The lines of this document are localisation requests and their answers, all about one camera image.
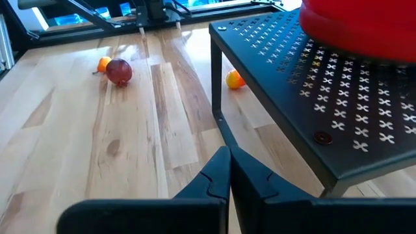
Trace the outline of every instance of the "perforated metal shelf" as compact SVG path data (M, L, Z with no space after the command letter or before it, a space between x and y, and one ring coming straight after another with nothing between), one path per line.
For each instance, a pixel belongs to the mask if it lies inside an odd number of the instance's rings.
M283 116L277 124L289 126L336 178L416 163L414 67L322 47L302 31L298 11L214 23L210 33ZM317 143L319 131L333 142Z

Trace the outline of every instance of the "red object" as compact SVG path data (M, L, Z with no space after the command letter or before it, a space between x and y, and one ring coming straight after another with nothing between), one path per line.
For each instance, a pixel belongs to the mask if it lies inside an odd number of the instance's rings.
M303 0L299 21L312 39L368 57L416 62L416 1Z
M126 87L133 75L133 71L128 62L123 59L111 60L105 69L105 73L111 82L117 87Z

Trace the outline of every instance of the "orange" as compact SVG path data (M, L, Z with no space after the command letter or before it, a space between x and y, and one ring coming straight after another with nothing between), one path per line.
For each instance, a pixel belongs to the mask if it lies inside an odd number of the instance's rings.
M246 85L246 82L237 70L231 70L227 74L226 83L230 89L238 89Z
M110 57L102 57L100 58L97 66L98 72L105 72L105 68L107 67L107 64L111 61Z

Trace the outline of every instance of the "screw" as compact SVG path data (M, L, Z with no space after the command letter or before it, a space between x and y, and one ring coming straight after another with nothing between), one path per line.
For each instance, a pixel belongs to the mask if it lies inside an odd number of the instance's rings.
M332 136L324 131L317 131L313 134L313 138L316 142L323 146L327 146L332 143Z

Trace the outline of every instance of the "cable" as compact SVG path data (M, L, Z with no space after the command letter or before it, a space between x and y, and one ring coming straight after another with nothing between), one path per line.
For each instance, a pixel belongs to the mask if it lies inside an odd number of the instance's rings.
M164 6L166 9L169 9L169 10L172 10L172 11L174 11L174 12L176 12L176 14L178 14L178 15L180 15L180 16L182 16L182 17L184 17L184 18L191 18L192 16L190 16L190 15L188 15L188 14L184 14L184 13L182 13L182 12L180 12L180 11L178 11L178 9L176 9L175 7L173 7L173 6L171 6L171 5L166 5L166 6Z
M188 12L188 16L192 16L192 12L187 7L185 7L184 5L182 5L181 3L179 3L176 0L172 0L172 1L175 3L175 5L180 6L183 10L185 10L186 12Z

